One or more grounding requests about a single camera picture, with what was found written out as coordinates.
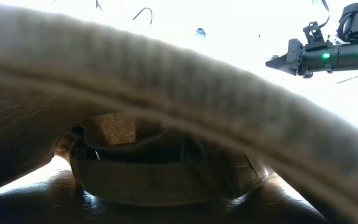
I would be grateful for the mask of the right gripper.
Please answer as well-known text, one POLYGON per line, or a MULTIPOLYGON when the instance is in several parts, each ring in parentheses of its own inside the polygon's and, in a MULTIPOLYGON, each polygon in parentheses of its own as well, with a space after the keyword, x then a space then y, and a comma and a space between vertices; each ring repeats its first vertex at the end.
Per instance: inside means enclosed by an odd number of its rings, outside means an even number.
POLYGON ((310 77, 314 72, 332 72, 337 66, 338 46, 328 42, 303 45, 298 39, 288 41, 288 52, 272 58, 265 66, 290 75, 310 77))

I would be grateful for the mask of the beige cap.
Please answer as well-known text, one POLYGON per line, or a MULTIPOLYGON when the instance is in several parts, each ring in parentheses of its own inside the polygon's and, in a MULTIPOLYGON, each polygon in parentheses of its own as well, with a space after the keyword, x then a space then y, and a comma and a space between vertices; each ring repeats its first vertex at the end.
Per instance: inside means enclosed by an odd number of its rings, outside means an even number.
POLYGON ((327 221, 358 224, 358 128, 190 49, 0 4, 0 187, 69 162, 129 205, 237 198, 278 172, 327 221))

